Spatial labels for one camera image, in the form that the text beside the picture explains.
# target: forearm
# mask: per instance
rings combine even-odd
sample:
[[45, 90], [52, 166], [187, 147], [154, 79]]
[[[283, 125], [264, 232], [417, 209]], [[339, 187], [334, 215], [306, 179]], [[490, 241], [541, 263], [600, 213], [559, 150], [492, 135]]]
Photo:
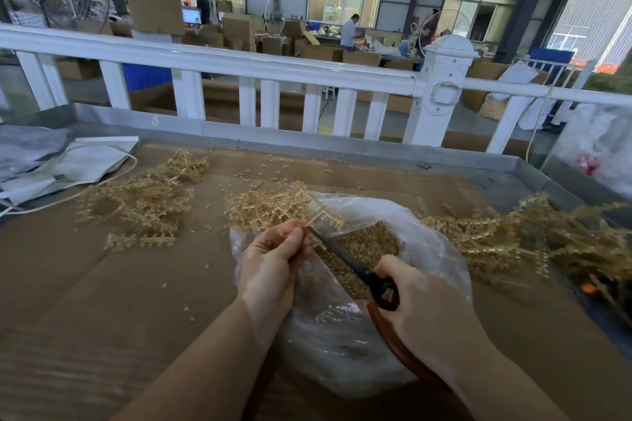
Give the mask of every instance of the forearm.
[[453, 386], [477, 421], [567, 421], [562, 410], [517, 364], [495, 348], [488, 353], [474, 355]]
[[238, 297], [111, 421], [238, 420], [268, 349]]

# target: scissors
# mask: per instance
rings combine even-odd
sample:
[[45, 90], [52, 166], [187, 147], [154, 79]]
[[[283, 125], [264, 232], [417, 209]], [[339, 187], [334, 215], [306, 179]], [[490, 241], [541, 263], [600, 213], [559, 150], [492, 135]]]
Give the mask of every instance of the scissors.
[[367, 304], [368, 314], [371, 317], [371, 321], [375, 324], [377, 332], [395, 357], [420, 380], [449, 391], [450, 388], [448, 385], [438, 377], [437, 374], [426, 367], [425, 364], [419, 361], [404, 343], [402, 343], [391, 323], [380, 313], [378, 307], [387, 311], [395, 311], [399, 306], [399, 291], [393, 279], [391, 277], [380, 278], [373, 271], [369, 270], [369, 268], [349, 255], [340, 245], [337, 245], [328, 237], [320, 234], [311, 226], [310, 229], [328, 250], [344, 261], [344, 263], [352, 269], [353, 273], [368, 286], [368, 289], [371, 291], [371, 296], [374, 299], [374, 302]]

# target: white shirt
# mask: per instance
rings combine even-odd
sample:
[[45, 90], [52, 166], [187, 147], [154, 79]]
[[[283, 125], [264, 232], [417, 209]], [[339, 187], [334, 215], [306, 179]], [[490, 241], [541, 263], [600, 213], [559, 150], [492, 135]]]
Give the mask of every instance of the white shirt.
[[340, 33], [340, 45], [355, 46], [355, 24], [351, 18], [343, 25], [343, 31]]

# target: monitor screen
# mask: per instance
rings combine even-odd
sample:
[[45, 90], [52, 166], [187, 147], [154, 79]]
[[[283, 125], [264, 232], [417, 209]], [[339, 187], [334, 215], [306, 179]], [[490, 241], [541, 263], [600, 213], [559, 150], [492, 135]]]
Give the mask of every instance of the monitor screen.
[[201, 25], [200, 9], [194, 9], [193, 7], [183, 7], [182, 19], [185, 21], [186, 24]]

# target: person's left hand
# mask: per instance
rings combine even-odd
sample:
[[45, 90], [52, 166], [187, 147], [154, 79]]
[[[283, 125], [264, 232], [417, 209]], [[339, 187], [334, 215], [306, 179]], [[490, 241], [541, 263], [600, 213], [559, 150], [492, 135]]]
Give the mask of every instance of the person's left hand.
[[270, 342], [292, 307], [296, 273], [312, 253], [312, 242], [308, 229], [290, 220], [266, 230], [243, 253], [238, 295], [255, 330], [264, 331], [266, 339], [274, 330]]

